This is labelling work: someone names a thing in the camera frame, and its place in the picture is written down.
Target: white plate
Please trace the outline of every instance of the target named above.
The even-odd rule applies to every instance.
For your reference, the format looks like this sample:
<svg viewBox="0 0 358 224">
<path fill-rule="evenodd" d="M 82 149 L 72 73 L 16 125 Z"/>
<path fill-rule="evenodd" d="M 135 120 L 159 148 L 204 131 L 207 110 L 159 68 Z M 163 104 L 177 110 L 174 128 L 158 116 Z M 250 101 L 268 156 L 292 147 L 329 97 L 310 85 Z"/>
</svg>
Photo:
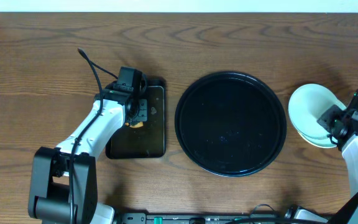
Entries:
<svg viewBox="0 0 358 224">
<path fill-rule="evenodd" d="M 332 105 L 346 109 L 329 89 L 318 84 L 306 84 L 293 92 L 288 114 L 292 125 L 304 140 L 317 147 L 336 147 L 326 137 L 329 133 L 317 123 L 317 119 Z"/>
</svg>

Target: round plate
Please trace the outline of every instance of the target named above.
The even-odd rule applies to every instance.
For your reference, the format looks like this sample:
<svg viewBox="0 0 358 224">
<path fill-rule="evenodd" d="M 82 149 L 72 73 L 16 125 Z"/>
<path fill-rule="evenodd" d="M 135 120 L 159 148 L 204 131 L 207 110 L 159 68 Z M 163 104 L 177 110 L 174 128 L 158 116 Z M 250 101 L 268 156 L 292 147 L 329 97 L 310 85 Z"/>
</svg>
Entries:
<svg viewBox="0 0 358 224">
<path fill-rule="evenodd" d="M 180 98 L 175 131 L 187 156 L 207 171 L 238 177 L 268 166 L 287 133 L 283 107 L 257 78 L 219 72 L 194 82 Z"/>
<path fill-rule="evenodd" d="M 346 109 L 329 89 L 319 84 L 306 84 L 293 92 L 288 103 L 288 114 L 303 139 L 317 147 L 336 147 L 327 137 L 329 133 L 317 123 L 317 119 L 332 105 Z"/>
</svg>

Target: wooden table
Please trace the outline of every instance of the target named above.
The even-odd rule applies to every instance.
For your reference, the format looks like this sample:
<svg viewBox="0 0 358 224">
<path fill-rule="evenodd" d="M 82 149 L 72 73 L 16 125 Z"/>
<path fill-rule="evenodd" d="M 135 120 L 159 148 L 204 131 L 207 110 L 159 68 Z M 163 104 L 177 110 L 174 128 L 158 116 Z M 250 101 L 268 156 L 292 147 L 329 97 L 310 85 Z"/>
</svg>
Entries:
<svg viewBox="0 0 358 224">
<path fill-rule="evenodd" d="M 335 213 L 349 200 L 337 149 L 305 142 L 287 118 L 287 140 L 249 177 L 210 174 L 182 151 L 174 114 L 186 88 L 219 70 L 265 82 L 287 110 L 291 93 L 319 83 L 348 103 L 358 88 L 358 14 L 0 13 L 0 223 L 28 217 L 32 158 L 89 113 L 98 91 L 76 51 L 118 73 L 131 66 L 167 81 L 167 152 L 158 159 L 97 163 L 99 201 L 123 210 L 247 213 L 296 203 Z M 112 81 L 100 73 L 103 85 Z"/>
</svg>

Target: black round tray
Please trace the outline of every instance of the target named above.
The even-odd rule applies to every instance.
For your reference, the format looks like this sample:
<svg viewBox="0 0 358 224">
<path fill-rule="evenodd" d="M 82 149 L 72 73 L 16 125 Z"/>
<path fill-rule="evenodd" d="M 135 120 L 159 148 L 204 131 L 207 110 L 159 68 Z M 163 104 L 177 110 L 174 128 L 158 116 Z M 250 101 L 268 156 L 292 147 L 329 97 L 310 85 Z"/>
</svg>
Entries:
<svg viewBox="0 0 358 224">
<path fill-rule="evenodd" d="M 175 131 L 184 152 L 203 169 L 240 177 L 277 157 L 287 122 L 277 96 L 262 81 L 246 73 L 218 72 L 184 92 Z"/>
</svg>

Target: wood grain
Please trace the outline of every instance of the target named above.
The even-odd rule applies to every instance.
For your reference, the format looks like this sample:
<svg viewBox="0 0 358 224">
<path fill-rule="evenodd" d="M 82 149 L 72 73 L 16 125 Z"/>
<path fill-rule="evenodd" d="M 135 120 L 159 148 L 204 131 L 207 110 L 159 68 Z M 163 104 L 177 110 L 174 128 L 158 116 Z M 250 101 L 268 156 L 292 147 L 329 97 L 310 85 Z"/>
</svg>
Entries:
<svg viewBox="0 0 358 224">
<path fill-rule="evenodd" d="M 302 140 L 288 122 L 276 160 L 249 177 L 226 178 L 182 151 L 175 108 L 186 88 L 219 70 L 247 72 L 287 108 L 291 93 L 319 83 L 348 103 L 358 88 L 358 14 L 0 13 L 0 223 L 28 217 L 32 158 L 54 147 L 89 113 L 96 82 L 76 52 L 118 73 L 131 66 L 167 82 L 167 152 L 158 159 L 97 163 L 99 201 L 149 212 L 250 212 L 292 203 L 334 213 L 349 199 L 337 149 Z M 112 81 L 100 74 L 107 85 Z"/>
</svg>

